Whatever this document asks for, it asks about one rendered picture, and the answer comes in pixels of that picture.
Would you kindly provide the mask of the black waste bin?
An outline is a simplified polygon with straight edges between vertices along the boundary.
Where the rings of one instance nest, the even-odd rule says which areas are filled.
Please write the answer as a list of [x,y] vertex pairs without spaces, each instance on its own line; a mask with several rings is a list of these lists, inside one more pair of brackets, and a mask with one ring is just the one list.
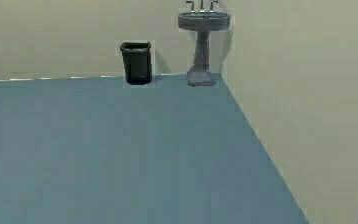
[[126,81],[132,85],[150,83],[152,80],[151,43],[124,42],[120,50]]

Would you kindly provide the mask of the grey pedestal sink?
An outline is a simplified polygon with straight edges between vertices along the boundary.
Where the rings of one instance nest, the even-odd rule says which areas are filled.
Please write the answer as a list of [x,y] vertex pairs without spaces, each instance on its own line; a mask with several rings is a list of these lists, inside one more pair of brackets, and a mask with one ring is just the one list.
[[193,65],[187,71],[189,86],[212,86],[215,80],[209,70],[209,35],[214,31],[224,31],[230,26],[231,15],[214,10],[218,0],[210,0],[209,10],[204,8],[204,0],[200,0],[200,8],[195,10],[195,2],[187,0],[191,5],[188,12],[177,15],[178,28],[196,33]]

